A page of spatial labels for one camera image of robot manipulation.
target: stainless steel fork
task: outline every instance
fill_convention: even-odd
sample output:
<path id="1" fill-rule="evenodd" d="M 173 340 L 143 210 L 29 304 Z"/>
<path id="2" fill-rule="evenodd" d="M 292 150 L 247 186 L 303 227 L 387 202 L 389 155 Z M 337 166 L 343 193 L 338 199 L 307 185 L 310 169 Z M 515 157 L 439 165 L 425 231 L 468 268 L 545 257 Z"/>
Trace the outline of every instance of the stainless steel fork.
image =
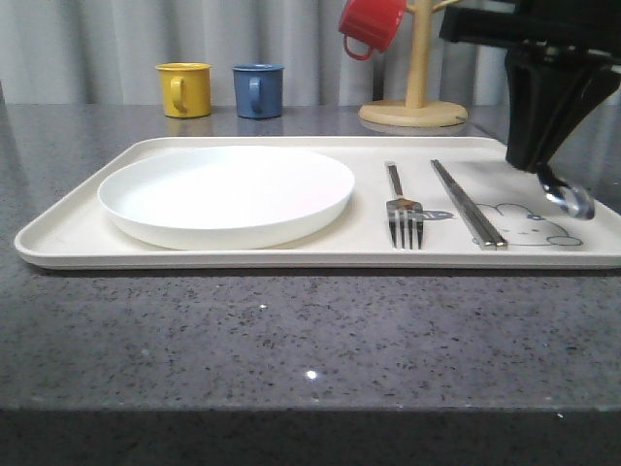
<path id="1" fill-rule="evenodd" d="M 395 249 L 413 250 L 413 226 L 416 222 L 417 244 L 418 248 L 421 249 L 423 243 L 423 206 L 420 202 L 411 201 L 404 196 L 395 163 L 386 162 L 386 169 L 396 196 L 392 201 L 386 202 L 392 246 Z"/>

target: gray speckled countertop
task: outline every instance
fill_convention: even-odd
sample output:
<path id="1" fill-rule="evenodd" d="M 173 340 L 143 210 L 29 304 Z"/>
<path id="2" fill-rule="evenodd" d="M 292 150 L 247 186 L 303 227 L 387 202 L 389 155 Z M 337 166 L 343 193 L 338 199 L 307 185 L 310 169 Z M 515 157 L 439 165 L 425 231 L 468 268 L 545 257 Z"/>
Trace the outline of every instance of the gray speckled countertop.
<path id="1" fill-rule="evenodd" d="M 138 141 L 386 134 L 361 124 L 356 110 L 292 108 L 282 118 L 254 121 L 234 109 L 176 120 L 153 106 L 0 106 L 0 464 L 37 464 L 47 442 L 63 443 L 57 429 L 74 434 L 53 464 L 204 464 L 206 447 L 184 461 L 176 448 L 162 447 L 162 438 L 187 448 L 202 439 L 219 449 L 214 464 L 314 464 L 312 452 L 328 461 L 335 451 L 344 455 L 341 464 L 397 464 L 412 458 L 412 432 L 428 432 L 429 453 L 445 451 L 451 429 L 463 456 L 442 462 L 429 453 L 419 464 L 427 457 L 429 464 L 486 464 L 483 456 L 456 461 L 484 449 L 490 461 L 506 458 L 505 444 L 490 441 L 494 432 L 508 429 L 519 449 L 518 434 L 527 438 L 539 427 L 547 430 L 532 462 L 514 452 L 516 461 L 526 459 L 487 464 L 557 464 L 584 456 L 589 450 L 580 442 L 599 445 L 601 459 L 558 464 L 620 464 L 607 462 L 621 457 L 613 435 L 621 423 L 619 270 L 52 272 L 26 264 L 13 249 L 25 223 Z M 471 118 L 501 138 L 506 133 L 502 109 L 474 108 Z M 617 212 L 620 129 L 618 110 L 600 108 L 554 160 Z M 470 125 L 418 134 L 482 135 Z M 494 417 L 498 412 L 508 423 Z M 463 413 L 487 416 L 476 421 L 486 426 L 487 447 Z M 230 435 L 207 441 L 196 425 L 226 426 Z M 125 445 L 102 434 L 111 426 L 140 432 L 140 439 Z M 274 436 L 252 436 L 261 429 Z M 323 429 L 320 438 L 316 429 Z M 78 438 L 85 445 L 99 440 L 86 453 L 74 445 Z M 157 439 L 164 452 L 153 449 Z M 550 439 L 559 442 L 556 453 L 545 448 Z M 357 452 L 346 456 L 356 443 Z M 93 453 L 99 450 L 108 456 Z"/>

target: mug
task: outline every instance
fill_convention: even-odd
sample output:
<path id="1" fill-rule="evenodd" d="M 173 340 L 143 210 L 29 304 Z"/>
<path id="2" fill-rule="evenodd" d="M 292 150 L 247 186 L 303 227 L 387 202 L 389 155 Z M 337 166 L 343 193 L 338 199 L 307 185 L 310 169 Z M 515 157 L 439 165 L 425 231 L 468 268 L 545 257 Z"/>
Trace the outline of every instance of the mug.
<path id="1" fill-rule="evenodd" d="M 347 54 L 356 60 L 366 60 L 373 50 L 388 49 L 404 17 L 406 5 L 407 0 L 349 0 L 339 22 Z M 367 52 L 352 51 L 347 43 L 350 37 L 365 43 Z"/>
<path id="2" fill-rule="evenodd" d="M 155 67 L 162 86 L 164 115 L 194 118 L 212 112 L 211 67 L 207 63 L 164 63 Z"/>
<path id="3" fill-rule="evenodd" d="M 237 115 L 274 118 L 282 114 L 282 65 L 249 63 L 233 67 Z"/>

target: white tray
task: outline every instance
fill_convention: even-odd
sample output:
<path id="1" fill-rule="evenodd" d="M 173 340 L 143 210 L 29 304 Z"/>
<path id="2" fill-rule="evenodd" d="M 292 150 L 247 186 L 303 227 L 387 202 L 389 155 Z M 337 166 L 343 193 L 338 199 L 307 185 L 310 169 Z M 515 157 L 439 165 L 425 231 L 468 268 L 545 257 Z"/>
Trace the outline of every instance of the white tray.
<path id="1" fill-rule="evenodd" d="M 125 235 L 96 198 L 100 182 L 131 162 L 179 148 L 260 145 L 334 157 L 356 177 L 344 213 L 295 242 L 263 250 L 166 250 Z M 610 268 L 621 266 L 621 216 L 597 203 L 593 220 L 565 216 L 544 199 L 536 177 L 505 162 L 506 147 L 485 138 L 261 137 L 161 138 L 115 158 L 16 236 L 21 257 L 51 269 L 228 267 Z M 450 202 L 430 160 L 437 158 L 508 239 L 484 251 Z M 422 250 L 393 250 L 384 162 L 397 163 L 406 196 L 455 218 L 426 220 Z"/>

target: mug handle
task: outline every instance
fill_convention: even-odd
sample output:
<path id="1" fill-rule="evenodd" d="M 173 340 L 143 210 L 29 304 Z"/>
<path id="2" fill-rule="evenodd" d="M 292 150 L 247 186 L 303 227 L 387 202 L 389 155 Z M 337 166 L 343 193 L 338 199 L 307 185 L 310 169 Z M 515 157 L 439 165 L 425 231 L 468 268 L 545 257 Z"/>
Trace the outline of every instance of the mug handle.
<path id="1" fill-rule="evenodd" d="M 371 57 L 371 54 L 373 53 L 373 47 L 371 46 L 367 46 L 367 53 L 365 53 L 364 55 L 360 55 L 358 53 L 356 53 L 355 51 L 352 51 L 349 48 L 349 44 L 347 43 L 347 39 L 349 39 L 349 36 L 347 36 L 346 34 L 343 36 L 343 47 L 345 48 L 345 51 L 347 52 L 347 54 L 352 57 L 355 58 L 356 60 L 368 60 Z"/>
<path id="2" fill-rule="evenodd" d="M 183 78 L 181 76 L 174 76 L 171 79 L 171 94 L 173 97 L 173 105 L 180 112 L 187 112 L 185 104 L 183 104 Z"/>
<path id="3" fill-rule="evenodd" d="M 250 78 L 250 105 L 252 111 L 256 114 L 261 113 L 261 80 L 259 78 Z"/>

